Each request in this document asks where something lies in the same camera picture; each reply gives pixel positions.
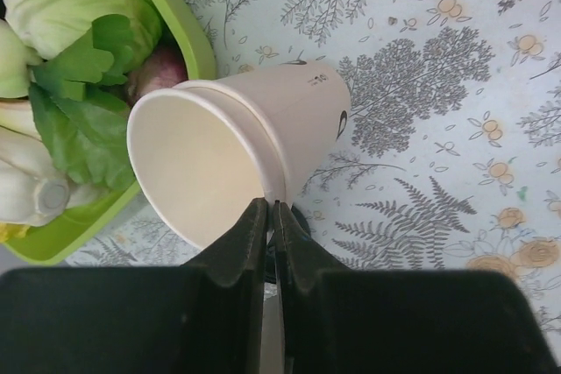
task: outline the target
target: white tablecloth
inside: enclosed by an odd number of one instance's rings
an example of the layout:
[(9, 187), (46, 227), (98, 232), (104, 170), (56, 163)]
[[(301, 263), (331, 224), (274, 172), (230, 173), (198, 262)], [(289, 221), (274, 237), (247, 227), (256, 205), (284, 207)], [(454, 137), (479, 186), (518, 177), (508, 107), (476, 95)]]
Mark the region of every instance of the white tablecloth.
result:
[[(358, 268), (503, 272), (561, 357), (561, 0), (186, 2), (221, 76), (317, 59), (348, 83), (352, 124), (296, 201), (317, 242)], [(196, 253), (139, 197), (67, 261)]]

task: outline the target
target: white paper cup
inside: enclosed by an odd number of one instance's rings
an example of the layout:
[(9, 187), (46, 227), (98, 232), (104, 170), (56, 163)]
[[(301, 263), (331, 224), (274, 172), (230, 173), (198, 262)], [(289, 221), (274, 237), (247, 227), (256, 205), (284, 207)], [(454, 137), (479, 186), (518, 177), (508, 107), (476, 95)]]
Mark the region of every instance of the white paper cup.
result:
[(204, 248), (253, 198), (292, 204), (343, 132), (350, 107), (344, 81), (319, 62), (186, 81), (133, 108), (132, 168), (162, 220)]

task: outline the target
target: black print on cup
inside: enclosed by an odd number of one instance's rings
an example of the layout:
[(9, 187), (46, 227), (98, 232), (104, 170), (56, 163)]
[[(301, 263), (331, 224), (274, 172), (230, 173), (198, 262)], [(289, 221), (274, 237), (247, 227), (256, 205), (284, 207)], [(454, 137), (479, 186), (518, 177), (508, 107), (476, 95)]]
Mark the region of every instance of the black print on cup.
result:
[(292, 60), (292, 61), (287, 61), (286, 63), (283, 63), (283, 65), (307, 65), (308, 62), (304, 61), (304, 60)]
[(347, 116), (347, 112), (343, 111), (341, 113), (341, 117), (339, 118), (339, 132), (337, 134), (337, 140), (339, 140), (339, 138), (341, 138), (341, 135), (344, 132), (344, 128), (347, 127), (347, 120), (349, 119), (349, 117)]

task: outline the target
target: black round object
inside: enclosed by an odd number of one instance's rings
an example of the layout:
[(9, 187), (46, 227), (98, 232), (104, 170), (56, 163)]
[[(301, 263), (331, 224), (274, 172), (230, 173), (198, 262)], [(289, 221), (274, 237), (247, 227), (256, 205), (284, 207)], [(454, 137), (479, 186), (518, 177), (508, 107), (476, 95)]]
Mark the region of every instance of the black round object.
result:
[[(302, 229), (311, 236), (311, 229), (309, 227), (308, 220), (306, 216), (300, 211), (300, 209), (296, 207), (292, 207), (292, 214), (295, 216), (296, 221), (300, 224)], [(265, 281), (269, 284), (276, 284), (277, 283), (277, 275), (276, 270), (274, 267), (274, 242), (271, 238), (271, 241), (266, 246), (266, 255), (265, 255)]]

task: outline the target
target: table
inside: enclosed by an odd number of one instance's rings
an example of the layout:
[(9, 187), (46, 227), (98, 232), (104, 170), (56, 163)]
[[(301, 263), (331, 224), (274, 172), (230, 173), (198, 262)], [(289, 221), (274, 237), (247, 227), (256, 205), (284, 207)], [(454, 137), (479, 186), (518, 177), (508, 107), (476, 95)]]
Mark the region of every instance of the table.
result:
[[(351, 127), (296, 200), (317, 242), (359, 269), (502, 272), (561, 360), (561, 0), (185, 1), (221, 76), (323, 60), (349, 85)], [(197, 252), (139, 196), (67, 261)]]

